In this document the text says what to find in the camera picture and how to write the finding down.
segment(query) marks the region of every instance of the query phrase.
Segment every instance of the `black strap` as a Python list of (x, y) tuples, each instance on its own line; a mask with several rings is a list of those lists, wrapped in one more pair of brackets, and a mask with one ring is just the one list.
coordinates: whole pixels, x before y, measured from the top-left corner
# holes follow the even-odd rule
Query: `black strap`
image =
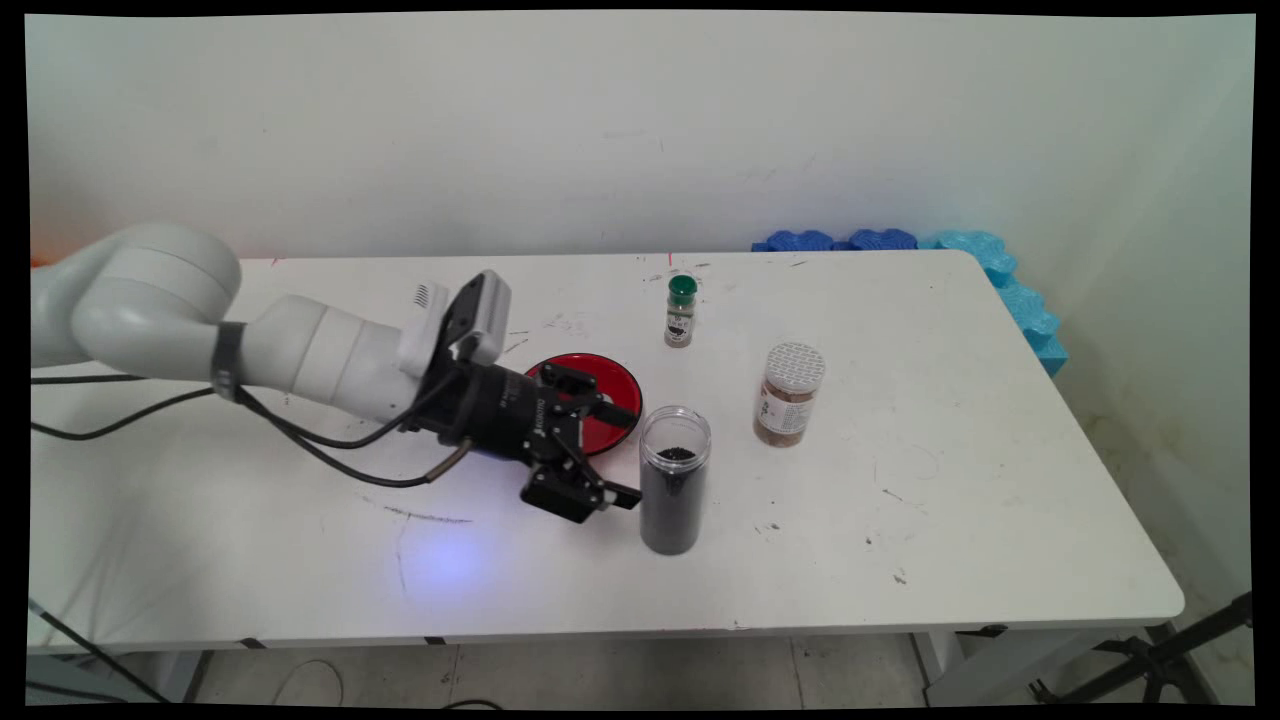
[(218, 341), (214, 343), (214, 359), (210, 364), (214, 392), (223, 400), (239, 404), (236, 391), (239, 389), (239, 343), (244, 336), (244, 323), (218, 323)]

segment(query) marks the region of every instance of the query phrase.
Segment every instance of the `red dish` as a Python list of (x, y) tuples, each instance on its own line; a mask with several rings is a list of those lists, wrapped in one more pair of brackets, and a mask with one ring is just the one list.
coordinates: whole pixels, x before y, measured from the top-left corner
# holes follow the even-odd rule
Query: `red dish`
[[(556, 357), (548, 357), (541, 363), (534, 365), (525, 372), (526, 375), (534, 378), (538, 375), (538, 368), (544, 363), (552, 363), (554, 365), (563, 365), (573, 370), (581, 370), (584, 373), (591, 373), (595, 375), (595, 386), (600, 388), (609, 400), (630, 411), (636, 418), (640, 418), (641, 410), (644, 410), (644, 396), (640, 393), (640, 383), (636, 382), (635, 375), (632, 375), (626, 368), (614, 360), (609, 360), (603, 355), (591, 355), (590, 352), (570, 352), (567, 355), (557, 355)], [(631, 430), (635, 429), (636, 423), (632, 423), (630, 428), (614, 428), (613, 425), (604, 424), (595, 418), (588, 418), (582, 421), (582, 452), (586, 455), (599, 455), (605, 450), (617, 446), (620, 442), (626, 439)]]

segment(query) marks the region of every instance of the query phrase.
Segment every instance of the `wire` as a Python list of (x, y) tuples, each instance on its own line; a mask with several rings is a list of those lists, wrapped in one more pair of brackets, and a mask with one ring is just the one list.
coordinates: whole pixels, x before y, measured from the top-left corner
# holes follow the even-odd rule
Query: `wire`
[(308, 439), (308, 441), (311, 441), (311, 442), (314, 442), (316, 445), (323, 445), (323, 446), (326, 446), (326, 447), (334, 447), (334, 448), (338, 448), (338, 450), (360, 450), (361, 447), (371, 445), (378, 438), (380, 438), (380, 437), (385, 436), (387, 433), (392, 432), (394, 428), (398, 428), (401, 425), (401, 423), (403, 423), (404, 420), (407, 420), (411, 415), (413, 415), (415, 413), (417, 413), (422, 407), (426, 407), (426, 405), (429, 402), (431, 402), (433, 400), (435, 400), (435, 396), (438, 396), (440, 392), (443, 392), (444, 388), (447, 388), (449, 386), (449, 383), (452, 383), (453, 380), (458, 379), (458, 377), (462, 373), (458, 372), (457, 369), (449, 370), (449, 373), (447, 375), (444, 375), (444, 378), (435, 387), (433, 387), (425, 395), (422, 395), (421, 397), (419, 397), (417, 400), (415, 400), (412, 404), (410, 404), (410, 406), (408, 406), (407, 410), (404, 410), (403, 413), (401, 413), (396, 418), (392, 418), (390, 421), (388, 421), (381, 428), (374, 430), (372, 433), (370, 433), (370, 434), (367, 434), (367, 436), (365, 436), (365, 437), (362, 437), (360, 439), (352, 439), (352, 441), (326, 438), (324, 436), (319, 436), (316, 433), (312, 433), (311, 430), (308, 430), (306, 428), (294, 425), (293, 423), (291, 423), (291, 421), (285, 420), (284, 418), (280, 418), (275, 413), (271, 413), (270, 410), (268, 410), (261, 402), (259, 402), (259, 400), (256, 397), (253, 397), (252, 395), (250, 395), (243, 388), (239, 388), (239, 392), (237, 393), (237, 397), (241, 400), (241, 402), (244, 404), (246, 407), (248, 407), (253, 413), (257, 413), (259, 415), (266, 418), (268, 420), (273, 420), (273, 421), (278, 420), (279, 423), (276, 424), (276, 427), (282, 427), (283, 425), (284, 428), (288, 428), (289, 430), (292, 430), (294, 434), (297, 434), (297, 436), (300, 436), (300, 437), (302, 437), (305, 439)]
[(293, 670), (289, 670), (289, 674), (284, 676), (284, 680), (280, 683), (280, 687), (275, 688), (275, 694), (271, 697), (271, 705), (276, 705), (280, 701), (280, 693), (284, 692), (284, 688), (289, 684), (289, 680), (293, 679), (294, 673), (311, 664), (324, 665), (325, 667), (329, 669), (330, 673), (333, 673), (334, 679), (338, 680), (338, 702), (335, 702), (334, 706), (342, 707), (342, 701), (347, 693), (347, 689), (342, 684), (342, 673), (339, 673), (338, 669), (334, 667), (333, 664), (329, 662), (328, 660), (319, 660), (319, 659), (307, 660), (301, 665), (296, 665)]
[[(247, 389), (244, 389), (243, 387), (236, 388), (236, 397), (251, 413), (253, 413), (253, 414), (264, 418), (266, 421), (271, 423), (271, 425), (274, 425), (275, 429), (280, 430), (280, 433), (283, 433), (284, 437), (289, 438), (291, 441), (293, 441), (294, 445), (297, 445), (302, 450), (307, 451), (314, 457), (316, 457), (317, 460), (320, 460), (325, 465), (333, 468), (334, 470), (338, 470), (339, 473), (342, 473), (342, 474), (344, 474), (344, 475), (347, 475), (349, 478), (355, 478), (355, 479), (357, 479), (357, 480), (360, 480), (362, 483), (369, 483), (369, 484), (380, 486), (380, 487), (388, 487), (388, 488), (411, 488), (411, 487), (430, 484), (430, 483), (435, 482), (440, 475), (443, 475), (444, 473), (449, 471), (449, 469), (452, 469), (454, 465), (457, 465), (458, 461), (462, 460), (462, 457), (465, 457), (467, 455), (467, 452), (471, 451), (471, 448), (475, 446), (474, 441), (471, 441), (471, 438), (463, 438), (462, 442), (458, 445), (458, 448), (454, 450), (448, 457), (445, 457), (439, 465), (436, 465), (435, 468), (431, 468), (430, 470), (426, 471), (426, 474), (424, 474), (421, 477), (410, 478), (410, 479), (380, 478), (378, 475), (370, 475), (367, 473), (361, 473), (360, 470), (352, 468), (351, 465), (347, 465), (347, 464), (342, 462), (340, 460), (338, 460), (338, 459), (335, 459), (335, 457), (333, 457), (333, 456), (330, 456), (328, 454), (325, 454), (324, 451), (321, 451), (320, 448), (317, 448), (315, 445), (311, 445), (311, 443), (315, 442), (317, 445), (324, 445), (324, 446), (334, 447), (334, 448), (339, 448), (339, 450), (357, 450), (357, 448), (365, 447), (365, 446), (372, 443), (374, 441), (381, 438), (387, 433), (392, 432), (393, 429), (398, 428), (406, 419), (410, 418), (410, 415), (412, 415), (413, 413), (417, 413), (419, 410), (421, 410), (422, 407), (425, 407), (429, 402), (431, 402), (433, 400), (435, 400), (436, 396), (439, 396), (442, 392), (444, 392), (444, 389), (447, 389), (449, 387), (449, 384), (452, 384), (461, 375), (462, 375), (462, 373), (460, 370), (457, 370), (457, 369), (449, 370), (449, 373), (445, 374), (444, 378), (442, 378), (440, 382), (435, 384), (435, 387), (433, 387), (428, 392), (422, 393), (421, 397), (419, 397), (412, 404), (410, 404), (410, 406), (408, 406), (407, 410), (404, 410), (403, 413), (401, 413), (399, 415), (397, 415), (396, 418), (393, 418), (389, 423), (387, 423), (381, 428), (374, 430), (369, 436), (366, 436), (364, 438), (360, 438), (360, 439), (355, 439), (355, 441), (339, 441), (339, 439), (326, 438), (324, 436), (312, 433), (311, 430), (308, 430), (306, 428), (296, 425), (296, 424), (285, 420), (284, 418), (280, 418), (275, 413), (271, 413), (270, 410), (268, 410), (266, 406), (262, 405), (261, 401), (259, 401), (256, 397), (253, 397), (252, 395), (250, 395), (250, 392)], [(146, 378), (138, 378), (136, 375), (79, 375), (77, 378), (32, 378), (31, 382), (33, 384), (68, 384), (68, 383), (41, 383), (41, 382), (38, 382), (38, 380), (45, 380), (45, 379), (70, 380), (70, 382), (74, 382), (74, 383), (92, 383), (92, 382), (124, 382), (124, 380), (146, 379)], [(129, 415), (128, 418), (124, 418), (122, 420), (116, 420), (115, 423), (111, 423), (110, 425), (106, 425), (105, 428), (99, 428), (99, 429), (88, 432), (88, 433), (69, 433), (69, 432), (65, 432), (65, 430), (59, 430), (56, 428), (50, 428), (47, 425), (41, 425), (40, 423), (31, 423), (31, 429), (33, 429), (36, 432), (41, 432), (41, 433), (49, 434), (49, 436), (52, 436), (52, 437), (56, 437), (56, 438), (61, 438), (61, 439), (70, 439), (70, 441), (95, 439), (95, 438), (100, 438), (100, 437), (102, 437), (102, 436), (105, 436), (108, 433), (113, 433), (113, 432), (115, 432), (115, 430), (118, 430), (118, 429), (128, 425), (129, 423), (133, 423), (136, 420), (141, 420), (142, 418), (146, 418), (147, 415), (150, 415), (152, 413), (156, 413), (159, 410), (164, 410), (165, 407), (169, 407), (170, 405), (177, 405), (177, 404), (184, 402), (187, 400), (195, 400), (197, 397), (204, 397), (206, 395), (214, 395), (214, 388), (197, 389), (197, 391), (193, 391), (193, 392), (188, 392), (186, 395), (179, 395), (179, 396), (175, 396), (175, 397), (170, 397), (169, 400), (164, 400), (164, 401), (157, 402), (155, 405), (151, 405), (148, 407), (143, 407), (142, 410), (134, 413), (133, 415)]]
[(451, 702), (449, 705), (445, 705), (440, 710), (453, 710), (454, 707), (463, 707), (466, 705), (483, 705), (484, 707), (489, 707), (489, 708), (493, 708), (493, 710), (506, 710), (503, 706), (498, 705), (497, 702), (488, 701), (488, 700), (460, 700), (458, 702)]
[[(420, 397), (419, 400), (416, 400), (410, 406), (410, 410), (402, 413), (399, 416), (397, 416), (390, 423), (388, 423), (381, 429), (379, 429), (372, 436), (370, 436), (370, 437), (372, 437), (372, 439), (364, 438), (361, 441), (355, 441), (355, 442), (367, 445), (367, 442), (365, 442), (365, 441), (372, 442), (374, 439), (378, 439), (379, 437), (387, 434), (388, 432), (390, 432), (392, 428), (396, 428), (403, 418), (407, 418), (408, 414), (412, 410), (416, 410), (419, 407), (424, 407), (428, 402), (430, 402), (431, 400), (434, 400), (439, 393), (444, 392), (444, 389), (448, 388), (449, 383), (452, 383), (454, 379), (457, 379), (458, 375), (460, 375), (460, 373), (457, 370), (451, 370), (449, 374), (447, 374), (439, 383), (435, 384), (435, 387), (433, 387), (431, 389), (429, 389), (428, 392), (425, 392), (422, 395), (422, 397)], [(339, 473), (342, 473), (342, 474), (344, 474), (344, 475), (347, 475), (349, 478), (355, 478), (355, 479), (357, 479), (357, 480), (360, 480), (362, 483), (369, 483), (369, 484), (372, 484), (372, 486), (380, 486), (380, 487), (388, 487), (388, 488), (411, 488), (411, 487), (430, 484), (430, 483), (435, 482), (436, 478), (439, 478), (440, 475), (443, 475), (444, 473), (447, 473), (451, 468), (453, 468), (453, 465), (456, 465), (458, 462), (458, 460), (462, 460), (462, 457), (466, 456), (466, 454), (470, 452), (471, 448), (475, 445), (471, 441), (471, 438), (463, 438), (462, 443), (458, 445), (458, 448), (454, 450), (453, 454), (451, 454), (439, 465), (436, 465), (435, 468), (431, 468), (430, 470), (426, 471), (426, 474), (424, 474), (421, 477), (408, 478), (408, 479), (380, 478), (378, 475), (370, 475), (367, 473), (362, 473), (362, 471), (352, 468), (351, 465), (347, 465), (347, 464), (342, 462), (340, 460), (338, 460), (338, 459), (335, 459), (335, 457), (333, 457), (333, 456), (330, 456), (328, 454), (325, 454), (319, 447), (311, 445), (310, 442), (307, 442), (307, 439), (305, 438), (305, 436), (302, 433), (306, 433), (307, 436), (312, 436), (312, 437), (321, 437), (321, 436), (316, 436), (315, 433), (311, 433), (308, 430), (303, 430), (302, 428), (298, 428), (297, 425), (294, 425), (293, 423), (289, 423), (284, 418), (280, 418), (275, 413), (271, 413), (265, 406), (262, 406), (262, 404), (259, 402), (259, 400), (256, 397), (253, 397), (252, 395), (250, 395), (248, 391), (246, 391), (243, 387), (237, 388), (236, 396), (253, 414), (261, 416), (268, 423), (271, 423), (273, 425), (275, 425), (275, 429), (280, 430), (280, 433), (283, 433), (284, 437), (287, 437), (291, 441), (293, 441), (294, 445), (297, 445), (302, 450), (307, 451), (316, 460), (324, 462), (325, 465), (333, 468), (334, 470), (338, 470)], [(339, 441), (330, 441), (329, 438), (323, 438), (323, 437), (321, 437), (321, 439), (325, 439), (325, 441), (329, 441), (329, 442), (339, 442)]]
[(87, 639), (82, 638), (79, 633), (77, 633), (76, 630), (68, 628), (58, 618), (54, 618), (47, 610), (45, 610), (44, 607), (41, 607), (38, 603), (36, 603), (35, 600), (31, 600), (31, 597), (27, 598), (27, 609), (31, 610), (32, 612), (35, 612), (37, 616), (40, 616), (40, 619), (44, 620), (45, 623), (49, 623), (54, 628), (58, 628), (58, 630), (60, 633), (63, 633), (64, 635), (67, 635), (68, 638), (70, 638), (72, 641), (74, 641), (76, 644), (83, 647), (87, 651), (90, 651), (91, 653), (93, 653), (95, 657), (97, 657), (102, 662), (106, 662), (108, 667), (110, 667), (111, 670), (115, 670), (116, 673), (119, 673), (120, 675), (123, 675), (125, 680), (128, 680), (129, 683), (133, 683), (133, 685), (136, 688), (138, 688), (140, 691), (142, 691), (143, 693), (146, 693), (147, 697), (155, 700), (156, 702), (169, 702), (169, 698), (166, 698), (163, 694), (157, 693), (155, 689), (151, 688), (151, 685), (143, 683), (133, 673), (129, 673), (128, 667), (125, 667), (124, 665), (120, 665), (119, 662), (116, 662), (115, 660), (113, 660), (110, 655), (102, 652), (102, 648), (100, 648), (96, 644), (93, 644), (93, 643), (88, 642)]
[(78, 697), (81, 700), (96, 700), (99, 702), (129, 702), (123, 697), (115, 697), (113, 694), (73, 691), (70, 688), (60, 688), (58, 685), (46, 685), (45, 683), (37, 683), (36, 680), (27, 680), (27, 687), (37, 691), (45, 691), (46, 693), (56, 693), (67, 697)]
[[(104, 380), (104, 382), (115, 382), (115, 380)], [(169, 407), (170, 405), (177, 405), (179, 402), (186, 402), (188, 400), (195, 400), (197, 397), (205, 397), (206, 395), (214, 395), (214, 388), (206, 387), (204, 389), (197, 389), (197, 391), (192, 391), (192, 392), (188, 392), (188, 393), (183, 393), (183, 395), (178, 395), (178, 396), (170, 397), (169, 400), (163, 400), (160, 402), (156, 402), (155, 405), (150, 405), (147, 407), (143, 407), (142, 410), (138, 410), (137, 413), (134, 413), (133, 415), (129, 415), (128, 418), (116, 420), (116, 421), (111, 423), (110, 425), (106, 425), (105, 428), (99, 428), (99, 429), (88, 432), (88, 433), (68, 433), (67, 430), (59, 430), (56, 428), (50, 428), (49, 425), (41, 425), (40, 423), (32, 423), (31, 424), (31, 429), (33, 429), (33, 430), (36, 430), (38, 433), (45, 433), (46, 436), (54, 436), (54, 437), (61, 438), (61, 439), (74, 439), (74, 441), (95, 439), (95, 438), (100, 438), (100, 437), (102, 437), (102, 436), (105, 436), (108, 433), (114, 433), (115, 430), (123, 428), (124, 425), (128, 425), (129, 423), (133, 423), (136, 420), (141, 420), (142, 418), (146, 418), (147, 415), (150, 415), (152, 413), (157, 413), (160, 410), (164, 410), (165, 407)]]
[(31, 378), (33, 386), (73, 386), (79, 383), (128, 383), (146, 380), (141, 375), (70, 375), (67, 378)]

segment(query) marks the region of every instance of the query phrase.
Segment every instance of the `small bottle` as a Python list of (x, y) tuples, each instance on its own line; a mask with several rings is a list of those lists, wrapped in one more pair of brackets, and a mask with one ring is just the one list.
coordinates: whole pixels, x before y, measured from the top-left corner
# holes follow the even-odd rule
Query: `small bottle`
[(827, 363), (803, 342), (783, 342), (769, 351), (764, 365), (755, 436), (773, 447), (791, 447), (804, 437)]
[(694, 338), (694, 307), (698, 305), (698, 281), (676, 275), (667, 283), (667, 345), (689, 347)]

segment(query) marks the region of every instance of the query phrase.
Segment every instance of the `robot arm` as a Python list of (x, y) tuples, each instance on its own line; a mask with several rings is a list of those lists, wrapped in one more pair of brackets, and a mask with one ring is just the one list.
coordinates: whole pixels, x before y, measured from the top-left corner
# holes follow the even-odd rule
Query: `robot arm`
[[(32, 270), (31, 365), (97, 360), (142, 377), (210, 380), (219, 323), (239, 282), (239, 261), (212, 236), (169, 224), (118, 232)], [(567, 369), (548, 366), (535, 380), (492, 365), (511, 302), (495, 273), (476, 275), (448, 307), (435, 283), (419, 286), (413, 300), (402, 332), (284, 296), (243, 328), (238, 380), (385, 423), (445, 373), (458, 373), (461, 389), (404, 429), (530, 465), (521, 497), (573, 521), (639, 502), (634, 489), (595, 475), (579, 439), (586, 415), (621, 427), (637, 418), (596, 393), (590, 375), (570, 380)], [(559, 428), (552, 442), (548, 428)]]
[[(239, 261), (212, 236), (164, 224), (122, 231), (32, 272), (31, 364), (97, 360), (148, 378), (207, 380), (239, 282)], [(420, 380), (398, 368), (399, 340), (396, 328), (285, 296), (244, 328), (238, 374), (385, 421)]]

